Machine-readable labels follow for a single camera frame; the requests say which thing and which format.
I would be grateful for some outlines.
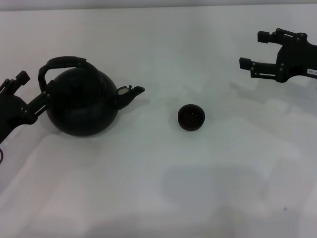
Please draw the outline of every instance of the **white table surface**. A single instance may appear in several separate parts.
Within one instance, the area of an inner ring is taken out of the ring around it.
[[[252,79],[239,57],[277,27],[317,44],[317,5],[0,13],[0,83],[78,56],[145,93],[105,133],[75,138],[46,115],[1,144],[1,238],[315,238],[317,80]],[[60,70],[51,70],[54,79]],[[184,131],[177,111],[206,121]]]

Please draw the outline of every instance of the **kettle spout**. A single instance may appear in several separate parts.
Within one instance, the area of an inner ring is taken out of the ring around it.
[[[145,88],[143,87],[134,87],[130,85],[129,87],[121,87],[115,93],[114,104],[118,110],[128,106],[132,100],[143,93]]]

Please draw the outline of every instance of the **black cup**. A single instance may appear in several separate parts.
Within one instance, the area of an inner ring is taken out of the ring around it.
[[[197,105],[188,104],[178,111],[178,123],[185,130],[197,130],[203,125],[204,121],[205,112]]]

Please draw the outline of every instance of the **cable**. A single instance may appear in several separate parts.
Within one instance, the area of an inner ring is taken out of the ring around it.
[[[1,159],[0,159],[0,164],[2,163],[2,160],[3,160],[3,151],[0,149],[0,157],[1,157]]]

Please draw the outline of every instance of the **white tabletop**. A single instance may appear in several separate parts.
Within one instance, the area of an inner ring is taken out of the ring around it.
[[[0,13],[3,82],[58,56],[87,58],[145,93],[90,138],[46,115],[1,144],[1,238],[315,238],[317,80],[254,79],[239,58],[274,63],[257,42],[277,27],[317,44],[317,5]],[[51,70],[54,79],[60,70]],[[184,131],[177,112],[206,121]]]

